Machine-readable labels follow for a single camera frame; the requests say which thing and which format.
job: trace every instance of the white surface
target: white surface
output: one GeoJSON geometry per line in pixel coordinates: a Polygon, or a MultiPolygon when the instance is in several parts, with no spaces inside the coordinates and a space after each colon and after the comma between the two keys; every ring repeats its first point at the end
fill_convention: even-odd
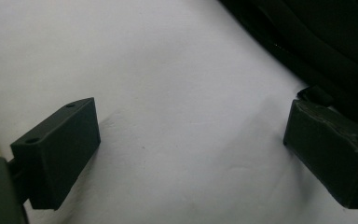
{"type": "Polygon", "coordinates": [[[358,223],[282,145],[303,84],[216,1],[0,1],[0,148],[94,96],[102,144],[32,223],[358,223]]]}

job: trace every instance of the hole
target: hole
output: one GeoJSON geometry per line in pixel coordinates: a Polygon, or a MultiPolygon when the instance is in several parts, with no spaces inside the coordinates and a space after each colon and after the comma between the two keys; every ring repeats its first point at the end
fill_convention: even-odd
{"type": "Polygon", "coordinates": [[[32,144],[32,143],[35,143],[39,141],[39,138],[31,138],[31,139],[28,139],[27,141],[25,141],[26,144],[32,144]]]}

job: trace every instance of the screw hole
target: screw hole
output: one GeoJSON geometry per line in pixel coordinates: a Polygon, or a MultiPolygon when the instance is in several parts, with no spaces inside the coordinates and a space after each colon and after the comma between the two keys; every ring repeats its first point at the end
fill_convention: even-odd
{"type": "Polygon", "coordinates": [[[32,143],[35,143],[39,141],[39,138],[31,138],[31,139],[28,139],[27,141],[25,141],[26,144],[32,144],[32,143]]]}

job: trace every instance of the white table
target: white table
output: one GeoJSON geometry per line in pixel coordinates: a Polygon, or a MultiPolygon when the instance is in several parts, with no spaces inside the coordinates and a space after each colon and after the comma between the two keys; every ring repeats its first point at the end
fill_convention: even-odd
{"type": "Polygon", "coordinates": [[[82,98],[102,135],[31,223],[358,223],[282,145],[304,87],[217,1],[0,1],[5,157],[82,98]]]}

